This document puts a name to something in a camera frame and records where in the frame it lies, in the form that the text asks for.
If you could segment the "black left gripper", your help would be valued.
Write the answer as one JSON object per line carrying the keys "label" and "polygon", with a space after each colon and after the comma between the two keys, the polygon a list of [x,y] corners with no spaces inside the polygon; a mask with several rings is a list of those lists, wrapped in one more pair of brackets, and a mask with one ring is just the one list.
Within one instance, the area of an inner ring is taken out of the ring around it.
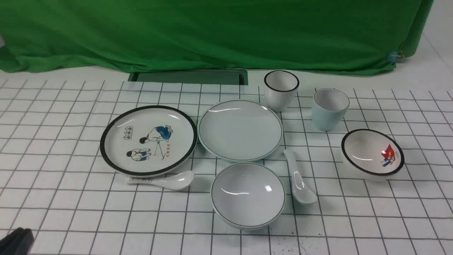
{"label": "black left gripper", "polygon": [[33,232],[29,228],[17,228],[0,241],[1,255],[28,255],[34,243]]}

